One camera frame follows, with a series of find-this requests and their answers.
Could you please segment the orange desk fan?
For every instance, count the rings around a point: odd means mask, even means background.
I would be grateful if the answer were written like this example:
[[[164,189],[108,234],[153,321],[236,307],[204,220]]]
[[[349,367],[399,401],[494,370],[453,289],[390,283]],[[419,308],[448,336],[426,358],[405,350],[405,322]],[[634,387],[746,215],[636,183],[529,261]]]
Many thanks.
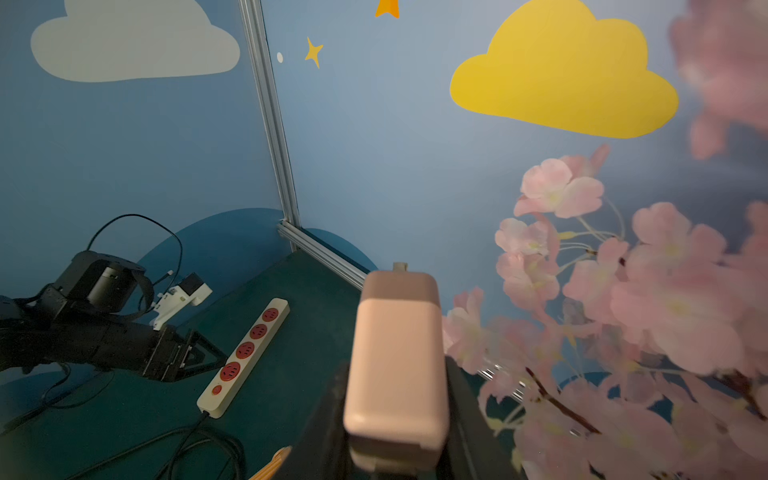
[[[263,466],[258,472],[252,475],[249,480],[271,480],[279,471],[292,450],[291,446],[286,446],[274,453],[271,460]]]

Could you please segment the pink blossom artificial tree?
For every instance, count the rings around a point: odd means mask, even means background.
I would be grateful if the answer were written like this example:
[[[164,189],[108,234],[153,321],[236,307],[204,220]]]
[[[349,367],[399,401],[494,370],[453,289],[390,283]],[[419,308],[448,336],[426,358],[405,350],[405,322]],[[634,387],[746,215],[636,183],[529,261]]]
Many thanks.
[[[667,123],[672,85],[632,23],[579,1],[530,1],[454,72],[460,107],[588,135],[633,138]],[[522,176],[495,234],[496,270],[529,320],[481,320],[480,289],[443,319],[444,350],[488,371],[478,403],[506,418],[520,479],[763,479],[767,475],[767,205],[749,203],[736,251],[671,202],[620,218],[599,174],[610,149],[549,158]]]

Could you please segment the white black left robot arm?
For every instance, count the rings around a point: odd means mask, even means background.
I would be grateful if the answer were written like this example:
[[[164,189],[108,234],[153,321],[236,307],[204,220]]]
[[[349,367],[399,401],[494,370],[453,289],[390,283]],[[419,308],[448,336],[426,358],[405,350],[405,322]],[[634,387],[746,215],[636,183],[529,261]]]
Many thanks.
[[[197,274],[178,274],[168,273],[171,281],[158,293],[143,266],[86,247],[36,295],[2,297],[2,369],[77,364],[175,382],[223,367],[227,354],[170,323],[212,292]]]

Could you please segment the white red power strip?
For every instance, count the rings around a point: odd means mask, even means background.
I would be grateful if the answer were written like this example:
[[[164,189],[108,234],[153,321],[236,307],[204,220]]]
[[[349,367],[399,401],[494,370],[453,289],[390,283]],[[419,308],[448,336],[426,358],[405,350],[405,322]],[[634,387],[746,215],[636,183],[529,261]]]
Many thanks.
[[[289,313],[287,300],[269,302],[198,397],[196,406],[201,413],[213,419],[225,414]]]

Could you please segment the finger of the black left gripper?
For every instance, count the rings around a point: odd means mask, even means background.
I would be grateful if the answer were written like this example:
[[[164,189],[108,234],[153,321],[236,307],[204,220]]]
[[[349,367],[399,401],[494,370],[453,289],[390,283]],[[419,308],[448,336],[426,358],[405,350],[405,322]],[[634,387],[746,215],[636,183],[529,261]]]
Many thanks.
[[[186,372],[208,372],[218,370],[226,364],[228,355],[216,347],[198,331],[187,336]]]

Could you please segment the aluminium frame rail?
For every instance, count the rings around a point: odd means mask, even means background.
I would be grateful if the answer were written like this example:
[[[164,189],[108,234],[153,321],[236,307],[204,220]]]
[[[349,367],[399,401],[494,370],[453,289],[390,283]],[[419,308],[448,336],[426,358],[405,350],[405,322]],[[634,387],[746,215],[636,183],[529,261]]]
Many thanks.
[[[277,225],[278,234],[290,242],[293,250],[304,251],[347,283],[361,289],[367,273],[302,227],[262,3],[257,0],[240,0],[239,7],[283,212],[283,219]]]

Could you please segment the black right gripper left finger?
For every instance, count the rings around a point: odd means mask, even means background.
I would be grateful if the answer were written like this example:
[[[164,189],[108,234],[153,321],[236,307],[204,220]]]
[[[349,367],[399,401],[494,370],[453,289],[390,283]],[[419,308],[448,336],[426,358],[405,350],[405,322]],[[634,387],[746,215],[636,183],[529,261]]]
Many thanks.
[[[348,378],[349,364],[342,364],[274,479],[350,478],[351,457],[343,425]]]

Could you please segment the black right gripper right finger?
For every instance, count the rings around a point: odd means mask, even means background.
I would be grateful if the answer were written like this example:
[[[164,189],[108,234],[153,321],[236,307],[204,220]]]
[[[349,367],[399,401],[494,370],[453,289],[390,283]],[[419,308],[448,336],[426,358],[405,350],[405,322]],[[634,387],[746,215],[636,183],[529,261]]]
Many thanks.
[[[444,479],[524,479],[493,436],[456,362],[445,358],[449,432],[443,450]]]

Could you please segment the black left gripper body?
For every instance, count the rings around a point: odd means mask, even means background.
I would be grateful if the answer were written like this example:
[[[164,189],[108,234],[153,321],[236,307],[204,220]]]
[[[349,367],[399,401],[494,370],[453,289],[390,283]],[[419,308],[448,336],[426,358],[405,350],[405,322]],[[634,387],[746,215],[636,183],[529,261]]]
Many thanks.
[[[157,331],[157,342],[141,370],[141,377],[158,382],[176,382],[197,374],[190,355],[195,349],[198,332],[179,333],[174,326]]]

